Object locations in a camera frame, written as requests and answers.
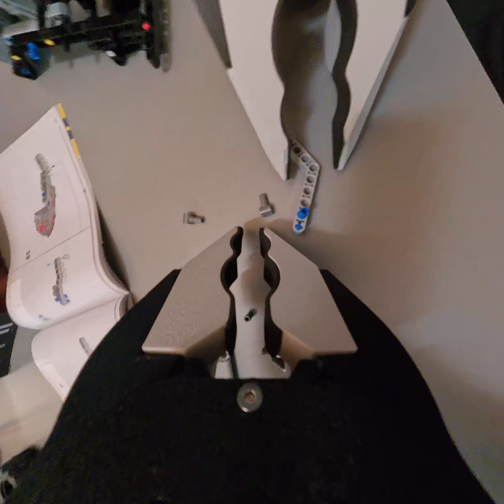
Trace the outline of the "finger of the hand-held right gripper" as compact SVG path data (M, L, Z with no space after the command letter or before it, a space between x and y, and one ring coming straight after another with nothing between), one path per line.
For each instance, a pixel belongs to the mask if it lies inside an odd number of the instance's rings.
M332 1L333 166L343 170L416 1Z
M290 139L318 153L328 125L330 78L324 62L329 1L197 1L269 163L291 176Z

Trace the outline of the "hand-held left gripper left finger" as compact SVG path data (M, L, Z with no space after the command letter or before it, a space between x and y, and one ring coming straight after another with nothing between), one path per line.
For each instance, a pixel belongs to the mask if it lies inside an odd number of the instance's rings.
M229 359L236 343L235 297L243 228L236 226L180 270L142 345L149 355L198 359L210 373Z

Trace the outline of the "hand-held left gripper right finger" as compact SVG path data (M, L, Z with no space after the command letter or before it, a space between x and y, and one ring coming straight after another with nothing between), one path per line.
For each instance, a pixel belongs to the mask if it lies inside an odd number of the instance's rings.
M272 230L259 233L263 278L264 350L280 367L351 355L357 345L318 266Z

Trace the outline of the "grey bent toy beam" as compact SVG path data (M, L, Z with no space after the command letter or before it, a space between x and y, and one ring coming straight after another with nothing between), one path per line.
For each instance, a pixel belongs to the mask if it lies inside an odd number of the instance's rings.
M296 139L290 139L290 160L293 161L297 167L304 170L305 178L301 188L301 194L299 198L299 204L297 206L296 213L300 207L309 207L309 216L306 221L302 222L300 228L294 226L295 216L292 225L292 233L294 236L302 235L308 225L309 217L312 213L312 205L314 200L314 195L316 193L319 174L321 171L320 164L317 160L300 144Z

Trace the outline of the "grey desk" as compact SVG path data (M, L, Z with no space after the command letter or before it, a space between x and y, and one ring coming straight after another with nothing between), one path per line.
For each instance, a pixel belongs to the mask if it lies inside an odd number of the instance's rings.
M503 104L448 4L418 2L343 172L329 166L329 126L315 134L321 184L299 239L298 182L270 166L196 7L171 8L167 73L140 55L126 67L90 55L29 81L2 62L1 150L63 105L137 298L258 217L268 193L275 231L395 333L503 503ZM183 224L186 212L205 223Z

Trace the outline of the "red white toy truck model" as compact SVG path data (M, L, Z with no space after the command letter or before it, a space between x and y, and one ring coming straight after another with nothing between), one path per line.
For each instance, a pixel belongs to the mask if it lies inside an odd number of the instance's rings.
M169 1L1 1L1 46L13 74L36 80L54 51L74 45L125 66L144 52L155 69L167 65Z

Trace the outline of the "white instruction booklet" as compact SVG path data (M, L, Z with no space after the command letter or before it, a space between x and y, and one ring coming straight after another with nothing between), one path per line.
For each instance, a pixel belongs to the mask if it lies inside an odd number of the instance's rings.
M133 300L105 257L95 195L61 104L1 153L1 217L8 314L37 332L34 363L64 401Z

